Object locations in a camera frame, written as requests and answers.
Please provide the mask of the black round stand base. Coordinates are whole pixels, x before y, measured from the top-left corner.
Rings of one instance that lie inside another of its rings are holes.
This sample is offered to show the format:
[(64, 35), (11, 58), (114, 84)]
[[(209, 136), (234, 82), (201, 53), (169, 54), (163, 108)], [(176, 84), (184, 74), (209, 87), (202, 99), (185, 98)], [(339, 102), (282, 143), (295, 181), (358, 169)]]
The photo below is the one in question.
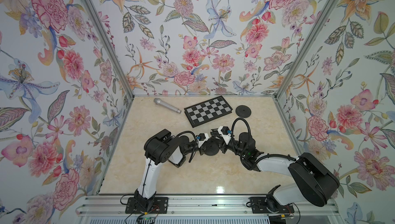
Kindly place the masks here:
[(199, 151), (200, 155), (216, 156), (220, 151), (220, 148), (217, 142), (208, 140), (202, 144)]

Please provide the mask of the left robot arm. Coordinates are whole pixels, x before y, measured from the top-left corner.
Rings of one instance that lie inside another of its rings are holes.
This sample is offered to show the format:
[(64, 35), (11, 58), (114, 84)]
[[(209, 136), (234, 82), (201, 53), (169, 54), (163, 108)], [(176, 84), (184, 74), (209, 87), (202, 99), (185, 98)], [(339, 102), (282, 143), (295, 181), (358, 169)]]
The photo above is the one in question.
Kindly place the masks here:
[(207, 133), (195, 135), (192, 131), (184, 131), (177, 135), (163, 129), (147, 140), (144, 145), (146, 166), (142, 182), (134, 193), (134, 199), (141, 206), (153, 203), (156, 185), (162, 166), (170, 162), (175, 167), (181, 167), (190, 155), (192, 162), (196, 152), (209, 140)]

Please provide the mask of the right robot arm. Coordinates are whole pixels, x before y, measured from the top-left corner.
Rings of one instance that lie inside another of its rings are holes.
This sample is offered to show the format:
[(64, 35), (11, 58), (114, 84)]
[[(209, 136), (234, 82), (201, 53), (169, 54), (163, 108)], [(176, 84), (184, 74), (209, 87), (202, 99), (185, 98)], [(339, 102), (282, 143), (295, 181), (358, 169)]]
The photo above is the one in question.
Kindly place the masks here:
[(323, 207), (339, 188), (340, 182), (316, 157), (303, 153), (298, 157), (265, 154), (256, 149), (256, 142), (249, 132), (235, 139), (227, 126), (212, 129), (206, 142), (214, 144), (214, 152), (233, 152), (249, 171), (272, 172), (292, 177), (293, 184), (274, 186), (265, 196), (263, 205), (272, 213), (281, 207), (307, 201)]

